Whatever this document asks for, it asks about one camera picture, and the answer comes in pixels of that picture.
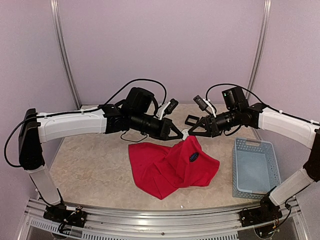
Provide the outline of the red t-shirt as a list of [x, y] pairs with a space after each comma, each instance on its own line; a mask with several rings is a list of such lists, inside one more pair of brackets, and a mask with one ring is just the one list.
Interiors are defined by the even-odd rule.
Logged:
[[[195, 152], [199, 157], [190, 162]], [[195, 136], [188, 136], [174, 146], [130, 144], [128, 156], [135, 185], [160, 200], [180, 188], [207, 187], [220, 167], [217, 159], [202, 150]]]

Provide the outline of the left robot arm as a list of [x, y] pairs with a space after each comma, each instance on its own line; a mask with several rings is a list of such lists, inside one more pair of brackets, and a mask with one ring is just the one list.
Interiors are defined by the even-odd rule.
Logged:
[[146, 108], [132, 107], [125, 102], [58, 113], [37, 113], [31, 108], [25, 114], [18, 137], [19, 163], [43, 201], [51, 207], [50, 214], [57, 221], [66, 222], [70, 211], [63, 206], [63, 198], [46, 167], [42, 144], [65, 137], [113, 134], [130, 129], [160, 141], [179, 140], [183, 133], [165, 117], [176, 106], [168, 102], [156, 115], [148, 115]]

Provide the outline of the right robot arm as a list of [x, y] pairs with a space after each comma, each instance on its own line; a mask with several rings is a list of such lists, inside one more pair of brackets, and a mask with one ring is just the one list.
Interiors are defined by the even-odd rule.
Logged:
[[[302, 143], [279, 133], [244, 126], [232, 136], [224, 136], [223, 134], [215, 138], [197, 136], [197, 139], [206, 153], [213, 154], [213, 157], [218, 157], [222, 161], [225, 159], [224, 157], [227, 157], [224, 154], [231, 153], [235, 137], [271, 142], [276, 154], [282, 182], [302, 168], [311, 152]], [[296, 197], [298, 205], [305, 215], [307, 214], [306, 212], [312, 212], [313, 210], [320, 212], [320, 210], [317, 210], [320, 207], [320, 181], [312, 183], [305, 190], [298, 193]]]

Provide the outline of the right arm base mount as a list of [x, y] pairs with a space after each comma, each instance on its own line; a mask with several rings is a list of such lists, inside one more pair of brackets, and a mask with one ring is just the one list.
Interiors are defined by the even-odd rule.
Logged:
[[263, 211], [261, 207], [247, 209], [239, 212], [239, 218], [242, 227], [249, 227], [264, 224], [270, 221], [279, 220], [283, 217], [281, 210]]

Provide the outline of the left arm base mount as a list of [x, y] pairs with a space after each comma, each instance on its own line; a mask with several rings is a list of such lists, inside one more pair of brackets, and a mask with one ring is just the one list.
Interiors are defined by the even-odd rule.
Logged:
[[84, 228], [88, 213], [81, 206], [47, 205], [43, 218], [56, 223]]

